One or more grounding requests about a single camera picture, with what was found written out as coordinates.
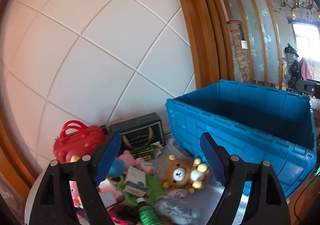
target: small box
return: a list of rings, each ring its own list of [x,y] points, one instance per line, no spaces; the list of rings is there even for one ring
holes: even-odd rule
[[[143,197],[147,191],[145,172],[130,166],[125,177],[123,191],[138,197]]]
[[[157,150],[159,150],[157,146],[149,145],[139,150],[130,150],[130,153],[135,159],[142,157],[145,161],[149,161],[156,158],[155,152]]]
[[[110,131],[118,131],[121,134],[121,153],[125,150],[136,149],[156,142],[165,145],[162,123],[155,112],[110,125]],[[131,148],[124,144],[124,136],[131,144]]]
[[[100,198],[106,208],[110,207],[111,205],[115,205],[117,200],[114,198],[112,192],[103,192],[100,193]]]

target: black box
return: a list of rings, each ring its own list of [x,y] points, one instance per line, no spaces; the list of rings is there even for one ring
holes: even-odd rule
[[[152,140],[149,144],[159,141],[162,145],[165,145],[162,123],[155,112],[110,125],[110,131],[118,131],[121,134],[121,152],[132,149],[124,144],[123,135],[125,135],[133,148],[138,148],[148,143],[150,135],[152,135]]]

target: window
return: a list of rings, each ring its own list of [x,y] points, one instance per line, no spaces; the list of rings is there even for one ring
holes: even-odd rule
[[[320,36],[316,26],[293,24],[299,60],[302,57],[320,61]]]

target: red bag handle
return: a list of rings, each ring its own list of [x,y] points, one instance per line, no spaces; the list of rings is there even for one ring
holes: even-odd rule
[[[85,124],[83,124],[81,121],[78,121],[78,120],[69,120],[68,122],[66,122],[62,129],[64,129],[66,126],[70,125],[70,124],[77,124],[79,125],[80,127],[82,127],[83,129],[86,129],[88,128]]]
[[[85,129],[83,129],[82,127],[78,127],[78,126],[67,126],[67,127],[63,128],[63,129],[61,130],[61,133],[60,133],[60,136],[59,136],[59,142],[60,142],[60,143],[62,143],[62,142],[65,140],[65,136],[67,135],[67,134],[66,134],[66,131],[67,131],[68,129],[70,129],[70,128],[74,128],[74,129],[78,130],[83,137],[86,137],[87,134],[88,134],[88,132],[87,132]]]

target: pink cloth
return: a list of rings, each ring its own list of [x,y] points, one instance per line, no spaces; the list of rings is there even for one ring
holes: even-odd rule
[[[309,72],[308,65],[307,65],[304,57],[302,57],[302,59],[299,61],[299,64],[301,66],[301,74],[302,74],[303,79],[304,80],[307,80],[307,79],[312,80],[312,75]]]

